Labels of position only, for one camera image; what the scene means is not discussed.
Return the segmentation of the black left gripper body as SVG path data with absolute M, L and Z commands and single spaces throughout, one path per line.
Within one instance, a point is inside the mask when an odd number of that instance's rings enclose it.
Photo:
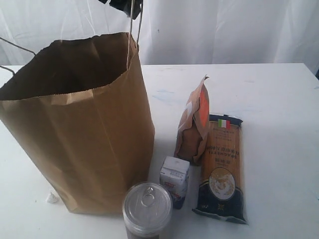
M 132 0 L 99 0 L 99 2 L 103 4 L 108 3 L 109 6 L 124 12 L 127 17 L 132 17 L 133 20 L 142 12 L 144 4 L 143 0 L 135 0 L 133 7 L 131 7 Z

